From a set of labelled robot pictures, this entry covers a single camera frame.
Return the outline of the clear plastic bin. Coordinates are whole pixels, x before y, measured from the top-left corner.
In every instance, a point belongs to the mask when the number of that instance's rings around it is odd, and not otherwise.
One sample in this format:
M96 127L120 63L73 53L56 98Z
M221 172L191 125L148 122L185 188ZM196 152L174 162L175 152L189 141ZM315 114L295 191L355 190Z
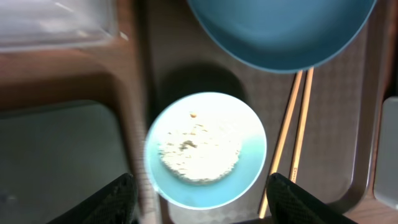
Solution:
M117 34L115 0L1 0L1 52L102 45Z

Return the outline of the wooden chopstick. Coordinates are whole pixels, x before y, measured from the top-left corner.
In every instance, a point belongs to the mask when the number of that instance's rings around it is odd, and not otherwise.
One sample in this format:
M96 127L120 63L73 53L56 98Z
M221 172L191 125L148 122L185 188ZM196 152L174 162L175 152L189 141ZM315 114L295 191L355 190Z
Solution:
M282 127L280 129L279 138L278 138L276 149L275 149L275 152L274 152L274 155L272 158L270 171L269 171L269 174L267 177L270 177L273 173L277 172L277 170L278 170L280 158L283 153L285 140L287 137L290 122L291 122L292 115L293 115L294 108L295 108L295 103L296 103L297 95L298 95L299 88L300 88L302 74L303 74L302 70L295 74L295 80L294 80L294 83L292 86L292 91L290 92L287 109L285 111L284 120L282 122Z
M300 108L300 118L298 123L298 130L296 135L295 147L294 147L294 154L292 158L292 165L290 170L290 177L289 179L296 183L297 174L299 169L300 163L300 155L302 152L302 145L303 145L303 137L305 133L305 127L307 122L307 115L308 115L308 107L310 103L310 95L312 89L312 81L313 81L313 72L314 67L311 67L307 71L306 81L303 90L303 97L302 97L302 104Z

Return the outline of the food crumbs in bowl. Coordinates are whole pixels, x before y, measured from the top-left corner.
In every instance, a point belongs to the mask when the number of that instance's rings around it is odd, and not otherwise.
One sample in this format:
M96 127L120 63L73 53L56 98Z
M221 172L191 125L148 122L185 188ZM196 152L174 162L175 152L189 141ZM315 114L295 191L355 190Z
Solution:
M243 138L228 120L190 112L159 144L163 165L179 179L205 185L229 175Z

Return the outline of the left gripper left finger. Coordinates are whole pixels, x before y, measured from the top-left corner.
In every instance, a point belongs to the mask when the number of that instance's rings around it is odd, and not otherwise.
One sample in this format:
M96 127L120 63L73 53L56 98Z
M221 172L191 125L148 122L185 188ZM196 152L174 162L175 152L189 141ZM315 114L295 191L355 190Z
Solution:
M138 224L138 189L125 173L49 224Z

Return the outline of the left wooden chopstick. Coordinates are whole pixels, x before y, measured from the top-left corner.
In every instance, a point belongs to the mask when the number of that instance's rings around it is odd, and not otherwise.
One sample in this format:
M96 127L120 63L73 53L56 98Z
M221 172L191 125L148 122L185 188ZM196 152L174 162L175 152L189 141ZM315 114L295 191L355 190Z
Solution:
M274 152L274 155L272 158L270 171L269 171L269 174L267 177L270 177L273 173L277 172L277 170L278 170L280 158L283 153L285 140L287 137L290 122L291 122L292 115L293 115L294 108L295 108L295 103L296 103L297 95L298 95L299 88L300 88L302 74L303 74L302 70L295 74L295 80L294 80L294 83L292 86L292 91L290 92L287 109L285 111L284 120L282 122L282 127L280 129L279 138L278 138L276 149L275 149L275 152Z

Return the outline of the light blue bowl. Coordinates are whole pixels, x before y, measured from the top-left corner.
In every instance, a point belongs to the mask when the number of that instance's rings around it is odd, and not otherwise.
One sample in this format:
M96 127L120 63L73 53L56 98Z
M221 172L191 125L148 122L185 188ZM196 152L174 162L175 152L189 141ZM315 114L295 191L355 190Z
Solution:
M211 184L196 185L179 179L160 160L159 144L190 112L228 120L243 138L233 171ZM208 210L229 204L245 194L261 174L267 156L267 138L257 114L243 101L224 93L185 96L161 112L152 123L144 146L144 167L154 190L168 202L190 210Z

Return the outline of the dark blue plate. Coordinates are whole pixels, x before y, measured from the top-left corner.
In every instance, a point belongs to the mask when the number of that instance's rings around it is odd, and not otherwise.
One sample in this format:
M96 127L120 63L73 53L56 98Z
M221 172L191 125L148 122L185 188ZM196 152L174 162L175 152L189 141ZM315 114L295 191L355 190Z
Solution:
M295 73L338 55L376 0L188 0L209 37L259 70Z

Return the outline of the black bin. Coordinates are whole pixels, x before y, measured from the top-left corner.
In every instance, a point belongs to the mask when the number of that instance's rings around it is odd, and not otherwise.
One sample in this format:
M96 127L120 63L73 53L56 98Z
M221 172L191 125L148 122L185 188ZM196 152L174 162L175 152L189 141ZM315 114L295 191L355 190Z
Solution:
M129 172L116 115L94 101L1 113L1 223L47 223Z

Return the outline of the brown serving tray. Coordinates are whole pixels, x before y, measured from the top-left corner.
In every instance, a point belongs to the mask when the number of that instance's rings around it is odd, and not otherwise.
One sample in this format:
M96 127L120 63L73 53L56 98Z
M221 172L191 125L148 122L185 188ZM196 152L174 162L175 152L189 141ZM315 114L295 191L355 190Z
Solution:
M353 209L368 191L382 45L394 8L393 1L378 1L356 38L315 69L298 184L339 212ZM294 75L265 72L227 54L206 34L186 1L138 1L136 11L145 45L147 121L183 96L219 91L257 113L272 156Z

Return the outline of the right wooden chopstick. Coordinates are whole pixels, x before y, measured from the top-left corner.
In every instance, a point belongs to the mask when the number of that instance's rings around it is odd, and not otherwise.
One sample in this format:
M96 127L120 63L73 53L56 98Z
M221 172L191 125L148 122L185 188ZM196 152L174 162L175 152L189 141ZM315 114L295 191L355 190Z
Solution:
M314 67L311 67L307 71L306 81L303 90L303 97L302 97L302 104L300 108L300 118L298 123L298 130L296 135L295 147L294 147L294 154L292 158L292 165L290 170L290 177L289 179L296 183L297 174L299 169L300 163L300 155L302 152L302 145L303 145L303 137L305 133L305 127L307 122L307 115L308 115L308 107L310 103L310 95L312 89L312 81L313 81L313 72Z

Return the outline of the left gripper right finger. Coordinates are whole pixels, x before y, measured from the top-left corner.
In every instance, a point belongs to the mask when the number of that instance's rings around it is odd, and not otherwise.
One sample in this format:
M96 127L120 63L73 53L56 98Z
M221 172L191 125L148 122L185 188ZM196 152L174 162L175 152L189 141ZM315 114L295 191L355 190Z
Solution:
M269 177L266 195L276 224L356 224L280 173Z

